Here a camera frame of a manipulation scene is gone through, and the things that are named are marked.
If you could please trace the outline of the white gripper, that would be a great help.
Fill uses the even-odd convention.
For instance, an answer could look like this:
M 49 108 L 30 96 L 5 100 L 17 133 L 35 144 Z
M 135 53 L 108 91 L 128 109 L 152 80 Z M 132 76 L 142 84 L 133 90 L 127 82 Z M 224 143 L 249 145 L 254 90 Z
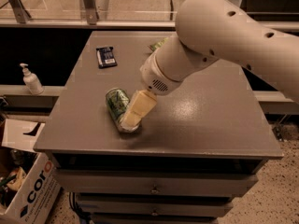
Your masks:
M 140 72 L 142 84 L 148 91 L 134 93 L 121 118 L 121 127 L 126 131 L 134 131 L 141 120 L 157 105 L 156 95 L 167 95 L 181 85 L 163 74 L 156 61 L 156 52 L 148 57 L 140 67 Z

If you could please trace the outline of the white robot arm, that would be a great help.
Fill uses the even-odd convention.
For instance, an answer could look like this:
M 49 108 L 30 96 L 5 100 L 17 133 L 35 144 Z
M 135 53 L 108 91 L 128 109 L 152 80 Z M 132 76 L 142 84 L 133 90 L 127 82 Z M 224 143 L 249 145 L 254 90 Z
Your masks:
M 120 126 L 135 130 L 159 95 L 217 60 L 236 63 L 299 103 L 299 37 L 267 28 L 228 0 L 185 0 L 176 31 L 140 67 L 144 86 L 134 93 Z

